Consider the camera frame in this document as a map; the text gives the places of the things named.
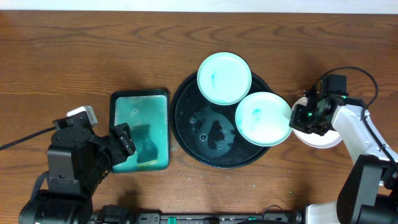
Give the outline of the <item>white plate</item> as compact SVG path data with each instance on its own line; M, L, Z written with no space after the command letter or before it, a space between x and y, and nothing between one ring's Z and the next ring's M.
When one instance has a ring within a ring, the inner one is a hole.
M317 149L327 149L338 145L342 138L338 132L329 130L323 136L315 133L307 134L297 129L293 129L294 134L308 146Z

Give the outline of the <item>green yellow sponge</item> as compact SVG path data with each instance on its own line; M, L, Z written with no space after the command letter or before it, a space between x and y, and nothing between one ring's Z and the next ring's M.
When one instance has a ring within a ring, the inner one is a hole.
M133 127L131 129L131 137L136 147L138 164L158 159L158 148L150 138L150 126Z

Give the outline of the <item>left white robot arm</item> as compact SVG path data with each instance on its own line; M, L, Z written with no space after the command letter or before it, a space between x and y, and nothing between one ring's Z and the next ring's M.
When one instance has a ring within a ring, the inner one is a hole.
M122 123L98 136L86 111L53 123L49 169L37 178L19 223L88 223L97 186L136 151L131 129Z

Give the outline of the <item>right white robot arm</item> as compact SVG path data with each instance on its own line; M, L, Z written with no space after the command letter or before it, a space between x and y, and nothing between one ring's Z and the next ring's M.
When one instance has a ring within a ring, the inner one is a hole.
M397 153L362 100L338 91L303 97L292 108L290 126L320 136L334 130L354 164L337 201L307 206L297 223L397 223Z

